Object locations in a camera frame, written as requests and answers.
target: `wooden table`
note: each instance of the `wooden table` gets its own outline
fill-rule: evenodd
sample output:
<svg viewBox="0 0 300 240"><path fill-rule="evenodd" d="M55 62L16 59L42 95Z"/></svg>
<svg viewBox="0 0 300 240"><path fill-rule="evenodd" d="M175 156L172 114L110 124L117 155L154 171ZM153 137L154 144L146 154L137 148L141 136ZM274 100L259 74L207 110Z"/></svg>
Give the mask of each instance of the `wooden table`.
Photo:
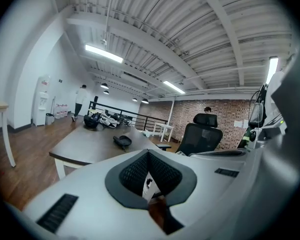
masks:
<svg viewBox="0 0 300 240"><path fill-rule="evenodd" d="M170 129L170 134L169 134L169 139L168 139L168 142L170 142L172 131L173 131L174 127L170 126L170 125L167 125L167 124L164 124L164 123L161 123L161 122L154 122L154 128L153 128L152 136L155 136L155 131L156 131L157 126L161 127L160 128L160 134L159 134L159 136L161 136L160 142L162 142L164 140L166 129Z"/></svg>
<svg viewBox="0 0 300 240"><path fill-rule="evenodd" d="M128 136L132 144L125 148L126 152L143 149L158 149L147 137L133 126L121 124L116 128L105 127L103 130L90 130L84 124L75 129L50 152L55 166L62 179L66 176L64 166L80 168L124 154L125 151L115 144L113 136Z"/></svg>
<svg viewBox="0 0 300 240"><path fill-rule="evenodd" d="M5 150L8 155L11 166L15 167L16 163L15 163L14 157L11 152L9 136L8 136L7 114L6 114L7 108L8 108L8 104L3 101L0 101L0 113L2 115L2 133L3 133L4 146L5 146Z"/></svg>

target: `black mesh office chair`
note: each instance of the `black mesh office chair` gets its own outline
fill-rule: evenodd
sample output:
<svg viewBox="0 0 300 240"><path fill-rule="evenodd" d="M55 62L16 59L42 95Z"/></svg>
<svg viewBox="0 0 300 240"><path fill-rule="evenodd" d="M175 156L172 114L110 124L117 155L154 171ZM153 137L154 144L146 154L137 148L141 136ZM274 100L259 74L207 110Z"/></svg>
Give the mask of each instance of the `black mesh office chair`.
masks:
<svg viewBox="0 0 300 240"><path fill-rule="evenodd" d="M183 152L186 156L193 153L214 151L220 143L223 133L218 127L216 114L197 114L194 123L185 127L182 142L176 152ZM158 148L166 151L171 148L167 144L158 144Z"/></svg>

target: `brick wall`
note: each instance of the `brick wall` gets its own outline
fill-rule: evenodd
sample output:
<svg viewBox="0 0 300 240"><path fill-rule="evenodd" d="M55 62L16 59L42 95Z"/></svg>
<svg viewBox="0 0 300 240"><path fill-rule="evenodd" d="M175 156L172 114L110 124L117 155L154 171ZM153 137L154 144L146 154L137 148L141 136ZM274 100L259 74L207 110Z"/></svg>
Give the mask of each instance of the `brick wall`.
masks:
<svg viewBox="0 0 300 240"><path fill-rule="evenodd" d="M150 102L141 104L139 113L153 117L168 119L170 101ZM198 113L204 113L204 108L210 107L217 115L218 129L223 132L223 138L217 147L219 150L235 149L246 129L234 127L234 122L248 119L249 101L247 100L182 100L175 101L170 125L174 126L172 137L180 140L186 125L193 122Z"/></svg>

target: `wooden floor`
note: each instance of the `wooden floor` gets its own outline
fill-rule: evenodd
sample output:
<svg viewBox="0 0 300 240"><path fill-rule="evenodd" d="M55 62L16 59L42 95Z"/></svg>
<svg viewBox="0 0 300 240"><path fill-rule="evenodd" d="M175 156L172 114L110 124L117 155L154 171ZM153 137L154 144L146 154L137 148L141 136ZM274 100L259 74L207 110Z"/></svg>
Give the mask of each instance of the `wooden floor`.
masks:
<svg viewBox="0 0 300 240"><path fill-rule="evenodd" d="M55 120L51 125L32 126L19 133L9 133L10 146L16 167L10 166L3 136L0 133L0 191L2 198L22 210L37 194L59 180L55 160L49 151L64 137L81 125L83 117L74 123L70 116ZM158 144L159 137L150 140ZM170 142L170 152L175 152L178 143ZM73 168L65 168L66 174Z"/></svg>

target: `railing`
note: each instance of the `railing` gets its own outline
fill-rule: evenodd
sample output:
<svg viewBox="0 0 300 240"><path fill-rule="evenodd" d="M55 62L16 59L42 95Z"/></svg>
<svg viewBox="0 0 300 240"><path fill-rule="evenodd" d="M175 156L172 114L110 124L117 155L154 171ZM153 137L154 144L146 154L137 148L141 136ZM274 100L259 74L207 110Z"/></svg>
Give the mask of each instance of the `railing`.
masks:
<svg viewBox="0 0 300 240"><path fill-rule="evenodd" d="M144 115L144 114L139 114L139 113L135 113L135 112L131 112L128 110L123 110L117 107L113 107L113 106L108 106L108 105L104 105L104 104L100 104L94 101L90 101L90 105L89 105L89 109L99 109L99 110L105 110L108 109L108 111L112 112L112 113L117 113L119 115L120 118L127 118L130 119L131 122L133 122L132 124L134 125L134 127L140 131L145 131L146 129L149 132L153 132L154 130L154 126L155 123L162 123L162 124L167 124L168 120L165 119L160 119L160 118L156 118L156 117L152 117L152 116L148 116L148 115ZM156 128L155 133L159 133L160 128Z"/></svg>

